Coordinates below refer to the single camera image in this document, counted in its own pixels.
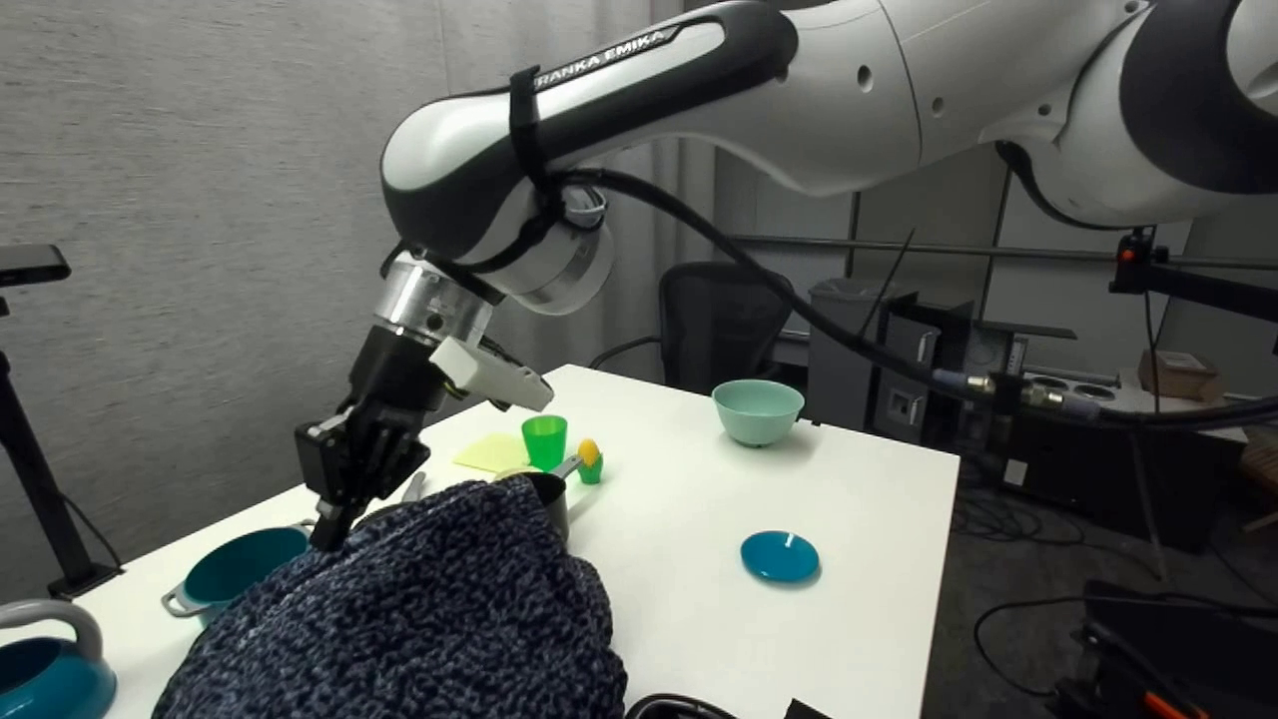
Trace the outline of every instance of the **gray wall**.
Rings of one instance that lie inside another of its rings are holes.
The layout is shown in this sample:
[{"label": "gray wall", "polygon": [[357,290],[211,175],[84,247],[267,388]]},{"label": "gray wall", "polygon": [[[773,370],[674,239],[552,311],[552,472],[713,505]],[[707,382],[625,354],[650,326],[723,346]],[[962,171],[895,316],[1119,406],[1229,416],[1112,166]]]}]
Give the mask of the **gray wall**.
[{"label": "gray wall", "polygon": [[[855,239],[860,243],[915,243],[932,247],[996,247],[1008,166],[992,149],[976,149],[911,171],[902,178],[862,192]],[[878,287],[895,256],[855,252],[851,278]],[[928,302],[982,302],[987,258],[908,256],[895,287],[918,290]]]},{"label": "gray wall", "polygon": [[[299,477],[391,247],[381,149],[446,93],[440,3],[7,0],[0,243],[68,283],[4,290],[0,346],[64,484],[140,553]],[[0,468],[0,599],[56,567]]]},{"label": "gray wall", "polygon": [[[1278,198],[1240,204],[1225,214],[1197,220],[1188,258],[1256,258],[1278,262]],[[1278,270],[1215,270],[1244,283],[1278,287]],[[1161,324],[1168,346],[1188,346],[1224,370],[1229,392],[1274,396],[1278,392],[1278,324],[1169,302]]]},{"label": "gray wall", "polygon": [[[1191,222],[1161,222],[1157,243],[1188,252]],[[1115,296],[1115,243],[1124,230],[1085,230],[1049,220],[1024,183],[1010,183],[998,222],[998,247],[1024,252],[1085,252],[1095,262],[1064,258],[998,258],[987,290],[987,318],[1071,326],[1076,339],[1030,336],[1026,368],[1065,368],[1085,375],[1119,375],[1139,368],[1148,351],[1148,298]]]},{"label": "gray wall", "polygon": [[[715,158],[715,222],[733,234],[751,239],[830,239],[830,247],[751,247],[759,262],[786,276],[799,296],[813,296],[814,283],[834,278],[848,270],[848,230],[855,220],[855,195],[799,195],[759,166],[718,151]],[[781,346],[783,360],[803,360],[809,351],[809,318],[790,316],[786,331],[790,344]]]}]

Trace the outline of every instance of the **cable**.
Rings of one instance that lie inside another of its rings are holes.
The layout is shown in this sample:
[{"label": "cable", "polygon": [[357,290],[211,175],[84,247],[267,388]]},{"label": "cable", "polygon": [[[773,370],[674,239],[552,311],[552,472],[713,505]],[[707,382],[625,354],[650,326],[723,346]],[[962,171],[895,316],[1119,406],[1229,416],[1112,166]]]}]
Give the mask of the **cable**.
[{"label": "cable", "polygon": [[888,266],[888,276],[883,276],[883,283],[878,283],[878,296],[876,296],[862,326],[855,331],[860,339],[867,339],[876,316],[883,311],[883,298],[888,298],[888,290],[892,290],[892,278],[895,278],[895,270],[902,266],[902,258],[911,256],[911,243],[915,243],[915,230],[911,230],[908,243],[895,252],[895,258],[892,258],[892,266]]},{"label": "cable", "polygon": [[90,533],[114,553],[114,572],[126,572],[120,551],[114,545],[114,537],[90,520],[90,512],[71,497],[59,495],[68,504],[68,512],[90,525]]},{"label": "cable", "polygon": [[695,207],[687,207],[681,195],[638,178],[638,175],[625,175],[625,171],[604,171],[604,166],[577,166],[577,171],[561,171],[556,178],[564,183],[597,183],[597,187],[610,187],[625,195],[637,195],[666,214],[674,214],[681,222],[695,228],[707,243],[715,243],[723,256],[733,256],[737,262],[759,270],[759,278],[783,296],[790,302],[795,316],[803,316],[813,326],[828,331],[830,339],[839,339],[843,346],[867,354],[871,364],[900,370],[908,379],[928,382],[936,396],[952,396],[952,399],[970,399],[967,392],[940,382],[928,368],[888,354],[883,346],[843,331],[834,318],[828,318],[823,311],[814,311],[803,296],[795,296],[795,287],[769,270],[755,256],[749,256],[743,247],[737,247],[737,239],[727,239],[713,220],[702,220]]},{"label": "cable", "polygon": [[1152,575],[1155,583],[1161,583],[1161,575],[1148,560],[1112,541],[1095,541],[1085,533],[1085,523],[1071,523],[1071,525],[1076,525],[1071,533],[1043,533],[1043,520],[1026,505],[1010,505],[1003,495],[996,495],[992,505],[970,505],[970,495],[967,497],[960,495],[955,504],[960,533],[987,537],[987,541],[1085,545],[1085,551],[1124,560],[1141,575]]},{"label": "cable", "polygon": [[506,351],[506,344],[498,344],[496,336],[484,336],[480,346],[489,346],[493,354],[506,360],[506,364],[524,364],[517,351]]},{"label": "cable", "polygon": [[600,351],[586,368],[604,368],[604,364],[610,364],[617,354],[627,354],[630,346],[642,346],[642,344],[663,344],[663,339],[658,339],[658,336],[638,336],[638,339],[630,339],[630,344],[618,344],[618,346]]},{"label": "cable", "polygon": [[[900,370],[908,379],[918,379],[936,396],[987,403],[987,396],[976,396],[976,392],[962,392],[955,382],[944,382],[928,368],[918,368],[911,360],[900,360],[900,354],[888,354],[876,344],[867,344],[867,339],[843,331],[839,324],[830,324],[823,311],[814,311],[783,278],[763,270],[763,262],[755,256],[737,247],[737,239],[727,239],[713,220],[702,220],[695,207],[687,207],[673,192],[663,192],[663,187],[655,187],[655,183],[649,183],[638,175],[604,171],[604,166],[572,166],[572,171],[556,171],[556,178],[610,187],[610,192],[625,192],[630,198],[642,198],[642,204],[674,214],[681,222],[695,228],[707,243],[715,243],[723,256],[733,256],[737,262],[759,270],[769,278],[769,287],[781,290],[790,302],[795,316],[803,316],[813,326],[828,331],[848,351],[867,354],[871,364],[878,364],[888,370]],[[1024,412],[1026,416],[1043,416],[1043,419],[1059,419],[1059,423],[1085,423],[1085,425],[1211,429],[1211,425],[1244,425],[1244,423],[1258,423],[1258,419],[1278,416],[1278,396],[1246,399],[1246,403],[1229,403],[1229,406],[1169,412],[1169,416],[1107,412],[1107,406],[1099,406],[1095,416],[1065,416],[1065,412],[1043,412],[1043,406],[1024,406]]]},{"label": "cable", "polygon": [[401,252],[409,252],[409,239],[401,239],[401,243],[385,256],[385,262],[377,266],[385,278],[391,276],[391,262],[397,262]]},{"label": "cable", "polygon": [[1064,605],[1064,603],[1085,603],[1085,595],[996,603],[996,605],[987,605],[987,611],[970,621],[970,644],[976,644],[976,653],[987,661],[987,670],[998,676],[998,678],[1003,678],[1008,686],[1015,686],[1018,694],[1039,697],[1039,701],[1056,697],[1056,692],[1049,692],[1049,686],[1030,686],[1030,684],[1024,684],[1024,678],[1015,678],[1010,670],[1003,670],[1003,666],[996,661],[987,639],[982,639],[982,627],[987,627],[996,616],[1003,616],[1003,611]]}]

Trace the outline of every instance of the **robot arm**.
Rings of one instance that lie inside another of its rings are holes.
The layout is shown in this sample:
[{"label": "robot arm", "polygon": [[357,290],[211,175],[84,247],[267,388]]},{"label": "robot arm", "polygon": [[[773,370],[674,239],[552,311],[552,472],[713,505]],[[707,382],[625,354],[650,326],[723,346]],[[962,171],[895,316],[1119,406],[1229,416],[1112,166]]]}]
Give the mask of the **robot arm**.
[{"label": "robot arm", "polygon": [[828,195],[1003,142],[1064,220],[1188,220],[1278,192],[1274,31],[1268,0],[738,0],[412,113],[385,151],[402,252],[351,403],[299,429],[316,545],[426,457],[445,388],[552,399],[480,346],[498,298],[569,316],[609,278],[604,192],[546,175],[691,135]]}]

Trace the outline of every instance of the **yellow object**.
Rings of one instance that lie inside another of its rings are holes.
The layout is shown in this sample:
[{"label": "yellow object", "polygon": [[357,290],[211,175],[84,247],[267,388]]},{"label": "yellow object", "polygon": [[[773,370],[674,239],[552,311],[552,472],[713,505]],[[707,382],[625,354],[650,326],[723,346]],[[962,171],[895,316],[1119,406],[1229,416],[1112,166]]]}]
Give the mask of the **yellow object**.
[{"label": "yellow object", "polygon": [[600,449],[600,441],[597,441],[597,437],[584,437],[584,441],[577,448],[577,457],[584,457],[584,464],[600,464],[600,457],[604,457],[604,449]]},{"label": "yellow object", "polygon": [[600,449],[597,437],[584,437],[584,441],[577,448],[577,457],[581,457],[584,484],[604,484],[604,449]]},{"label": "yellow object", "polygon": [[513,429],[480,436],[462,449],[452,453],[456,468],[489,472],[489,475],[517,475],[528,468],[524,437]]}]

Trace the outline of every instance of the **knitted cloth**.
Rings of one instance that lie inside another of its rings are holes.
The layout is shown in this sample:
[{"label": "knitted cloth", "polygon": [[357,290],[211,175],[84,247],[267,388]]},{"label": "knitted cloth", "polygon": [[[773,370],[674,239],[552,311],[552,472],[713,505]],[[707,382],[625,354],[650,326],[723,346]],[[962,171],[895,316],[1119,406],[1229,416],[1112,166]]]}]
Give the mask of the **knitted cloth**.
[{"label": "knitted cloth", "polygon": [[528,484],[387,505],[347,545],[232,603],[156,714],[625,714],[627,670],[590,561]]}]

